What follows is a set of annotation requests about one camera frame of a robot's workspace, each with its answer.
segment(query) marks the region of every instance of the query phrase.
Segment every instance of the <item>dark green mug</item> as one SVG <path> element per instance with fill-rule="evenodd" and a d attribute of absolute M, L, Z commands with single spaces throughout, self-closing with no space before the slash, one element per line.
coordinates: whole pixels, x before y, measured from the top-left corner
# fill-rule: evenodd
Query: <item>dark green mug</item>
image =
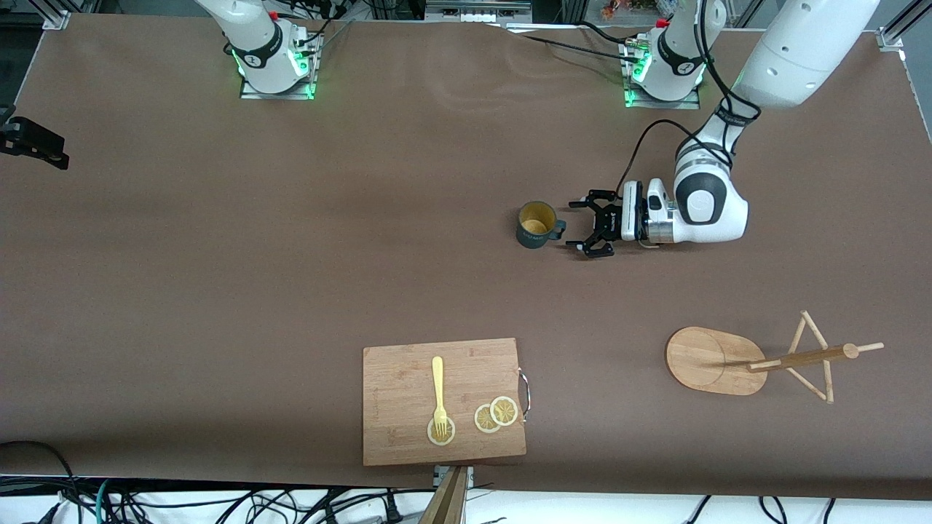
<path fill-rule="evenodd" d="M 557 220 L 556 211 L 540 201 L 528 202 L 518 213 L 516 236 L 528 249 L 543 247 L 547 241 L 558 241 L 567 229 L 567 223 Z"/>

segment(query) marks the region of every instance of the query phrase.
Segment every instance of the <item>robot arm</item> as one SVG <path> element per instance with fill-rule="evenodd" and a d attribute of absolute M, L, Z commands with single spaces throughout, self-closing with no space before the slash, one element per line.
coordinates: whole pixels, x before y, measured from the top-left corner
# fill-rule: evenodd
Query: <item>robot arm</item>
<path fill-rule="evenodd" d="M 699 81 L 706 65 L 695 39 L 696 0 L 680 0 L 665 28 L 655 27 L 638 39 L 648 42 L 643 68 L 632 76 L 650 96 L 658 100 L 682 100 Z M 706 41 L 711 47 L 725 27 L 727 11 L 721 0 L 711 0 L 706 10 Z"/>
<path fill-rule="evenodd" d="M 195 0 L 220 24 L 240 74 L 257 91 L 280 93 L 309 74 L 308 31 L 273 20 L 262 0 Z"/>
<path fill-rule="evenodd" d="M 623 192 L 624 240 L 670 243 L 740 238 L 747 202 L 731 180 L 734 146 L 757 118 L 758 107 L 803 103 L 838 67 L 870 20 L 879 0 L 788 0 L 748 58 L 733 95 L 677 152 L 672 199 L 659 179 L 644 199 L 641 183 Z M 743 103 L 750 102 L 757 107 Z"/>

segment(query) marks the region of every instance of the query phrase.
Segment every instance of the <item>lemon slice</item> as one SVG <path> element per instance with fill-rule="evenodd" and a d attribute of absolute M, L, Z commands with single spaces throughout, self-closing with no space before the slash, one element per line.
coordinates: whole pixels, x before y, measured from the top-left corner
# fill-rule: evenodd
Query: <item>lemon slice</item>
<path fill-rule="evenodd" d="M 475 427 L 479 428 L 479 431 L 482 433 L 495 433 L 499 430 L 498 422 L 492 420 L 492 413 L 488 410 L 490 404 L 483 404 L 478 409 L 475 410 L 475 415 L 473 415 L 473 421 L 475 422 Z"/>
<path fill-rule="evenodd" d="M 437 446 L 446 446 L 453 441 L 453 437 L 457 434 L 457 425 L 453 423 L 453 419 L 446 418 L 446 438 L 442 438 L 433 430 L 433 419 L 430 419 L 427 422 L 427 439 L 436 444 Z"/>
<path fill-rule="evenodd" d="M 510 426 L 518 420 L 518 404 L 507 396 L 500 396 L 489 404 L 489 414 L 499 426 Z"/>

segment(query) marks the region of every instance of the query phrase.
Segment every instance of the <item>brown table surface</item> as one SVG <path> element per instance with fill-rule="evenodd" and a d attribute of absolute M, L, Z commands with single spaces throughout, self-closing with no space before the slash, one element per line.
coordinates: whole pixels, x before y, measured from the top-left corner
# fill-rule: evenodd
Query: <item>brown table surface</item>
<path fill-rule="evenodd" d="M 720 37 L 723 74 L 758 37 Z M 515 337 L 528 454 L 477 482 L 932 495 L 932 147 L 872 35 L 742 137 L 743 239 L 596 261 L 521 247 L 516 208 L 549 201 L 584 238 L 592 215 L 566 202 L 614 187 L 649 122 L 701 124 L 713 88 L 701 111 L 629 109 L 611 59 L 358 23 L 328 45 L 318 100 L 240 101 L 223 43 L 210 19 L 46 34 L 18 114 L 67 137 L 72 167 L 0 159 L 3 440 L 48 441 L 80 475 L 422 486 L 430 467 L 362 465 L 363 348 Z M 682 136 L 651 133 L 633 177 L 670 187 Z M 789 374 L 732 397 L 665 368 L 686 325 L 784 352 L 802 309 L 831 343 L 887 344 L 833 368 L 833 406 Z"/>

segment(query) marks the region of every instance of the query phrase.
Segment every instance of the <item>wooden stand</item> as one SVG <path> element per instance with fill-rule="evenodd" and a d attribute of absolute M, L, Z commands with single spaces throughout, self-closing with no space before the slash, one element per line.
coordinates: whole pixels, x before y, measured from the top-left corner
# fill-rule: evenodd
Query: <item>wooden stand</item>
<path fill-rule="evenodd" d="M 822 349 L 797 353 L 796 348 L 806 326 L 813 332 Z M 862 352 L 879 350 L 883 346 L 882 343 L 876 343 L 830 347 L 809 313 L 802 311 L 789 351 L 780 358 L 764 358 L 761 348 L 747 338 L 703 327 L 686 327 L 667 342 L 666 364 L 674 378 L 688 388 L 737 395 L 756 393 L 767 380 L 768 371 L 786 369 L 806 389 L 831 404 L 835 401 L 835 393 L 830 362 L 854 359 Z M 819 363 L 825 375 L 824 393 L 793 369 Z"/>
<path fill-rule="evenodd" d="M 455 466 L 444 476 L 434 492 L 418 524 L 461 524 L 466 489 L 469 488 L 469 467 Z"/>

